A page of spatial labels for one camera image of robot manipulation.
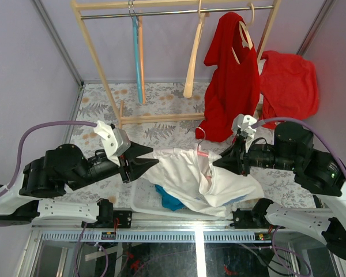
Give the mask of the white t shirt blue print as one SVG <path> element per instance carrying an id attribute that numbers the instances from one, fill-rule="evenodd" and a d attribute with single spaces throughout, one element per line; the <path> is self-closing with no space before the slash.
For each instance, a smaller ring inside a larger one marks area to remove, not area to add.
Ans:
<path id="1" fill-rule="evenodd" d="M 222 218 L 239 203 L 264 197 L 262 186 L 252 176 L 216 167 L 220 155 L 212 151 L 156 149 L 143 157 L 159 162 L 142 177 L 194 212 Z"/>

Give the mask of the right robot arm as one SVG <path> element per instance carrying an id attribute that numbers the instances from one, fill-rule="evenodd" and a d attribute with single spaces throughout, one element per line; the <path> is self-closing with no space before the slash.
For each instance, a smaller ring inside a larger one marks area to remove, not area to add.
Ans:
<path id="1" fill-rule="evenodd" d="M 314 137 L 319 134 L 311 126 L 290 117 L 238 126 L 234 143 L 214 166 L 242 176 L 249 175 L 252 167 L 293 172 L 294 181 L 325 203 L 333 216 L 310 216 L 260 199 L 250 212 L 252 223 L 295 230 L 346 260 L 346 167 L 323 138 L 319 140 L 326 151 L 314 149 Z"/>

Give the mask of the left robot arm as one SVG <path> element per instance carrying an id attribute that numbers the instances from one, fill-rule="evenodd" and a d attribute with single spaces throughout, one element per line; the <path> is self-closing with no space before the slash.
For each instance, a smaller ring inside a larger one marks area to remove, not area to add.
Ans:
<path id="1" fill-rule="evenodd" d="M 113 204 L 100 199 L 92 204 L 58 203 L 56 197 L 66 188 L 79 190 L 115 175 L 124 183 L 139 179 L 158 164 L 145 158 L 152 148 L 131 143 L 121 156 L 109 160 L 105 150 L 98 149 L 86 158 L 78 146 L 63 144 L 30 162 L 16 178 L 14 185 L 0 185 L 0 227 L 26 225 L 34 220 L 77 220 L 82 227 L 113 228 Z"/>

